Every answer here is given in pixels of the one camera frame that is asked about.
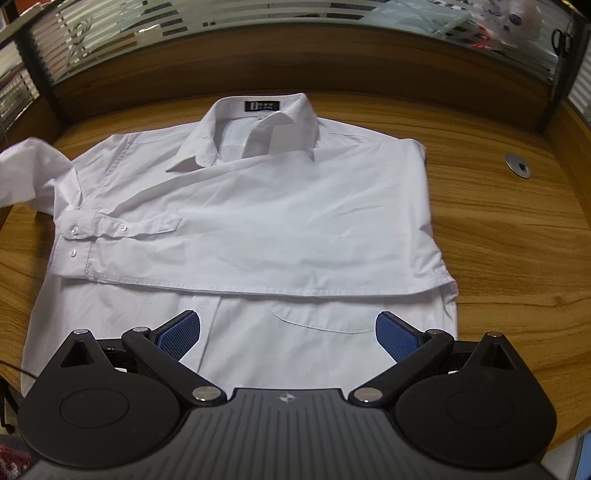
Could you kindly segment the frosted glass desk partition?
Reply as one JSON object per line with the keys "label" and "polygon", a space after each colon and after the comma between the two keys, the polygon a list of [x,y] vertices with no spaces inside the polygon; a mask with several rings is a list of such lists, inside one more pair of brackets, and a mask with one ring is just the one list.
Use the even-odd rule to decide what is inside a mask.
{"label": "frosted glass desk partition", "polygon": [[521,2],[40,1],[1,5],[1,138],[156,102],[305,92],[545,130],[586,121],[581,15]]}

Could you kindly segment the white dress shirt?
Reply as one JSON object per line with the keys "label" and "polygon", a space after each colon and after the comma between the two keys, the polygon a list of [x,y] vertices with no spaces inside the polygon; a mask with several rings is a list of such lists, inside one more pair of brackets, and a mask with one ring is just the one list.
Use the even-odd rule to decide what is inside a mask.
{"label": "white dress shirt", "polygon": [[25,140],[1,155],[1,202],[55,226],[24,390],[73,330],[115,338],[185,310],[201,332],[183,362],[226,392],[355,389],[392,365],[384,311],[458,331],[425,147],[318,117],[302,94],[222,98],[75,159]]}

